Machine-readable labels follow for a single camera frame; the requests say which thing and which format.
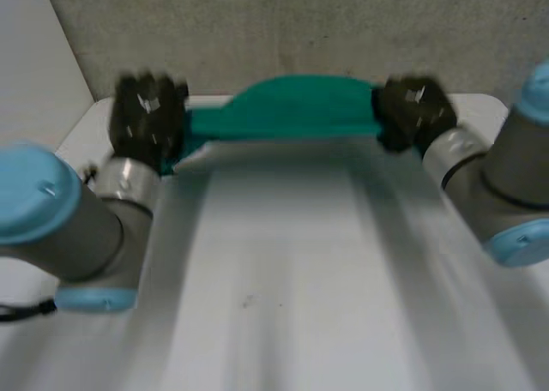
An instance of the teal cloth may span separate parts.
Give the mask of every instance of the teal cloth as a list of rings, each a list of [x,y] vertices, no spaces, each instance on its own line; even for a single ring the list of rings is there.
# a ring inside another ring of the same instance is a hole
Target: teal cloth
[[[376,135],[367,81],[289,75],[260,82],[219,108],[191,111],[181,159],[207,141],[322,139]],[[166,163],[166,173],[177,161]]]

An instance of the white table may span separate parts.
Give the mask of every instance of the white table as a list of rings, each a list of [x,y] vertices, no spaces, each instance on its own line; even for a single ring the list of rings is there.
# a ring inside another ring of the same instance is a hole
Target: white table
[[[493,141],[505,107],[453,100]],[[108,152],[110,106],[59,148],[74,167]],[[0,267],[3,301],[55,285]],[[413,153],[216,144],[164,182],[138,308],[0,327],[0,389],[541,391],[548,301],[549,262],[494,264]]]

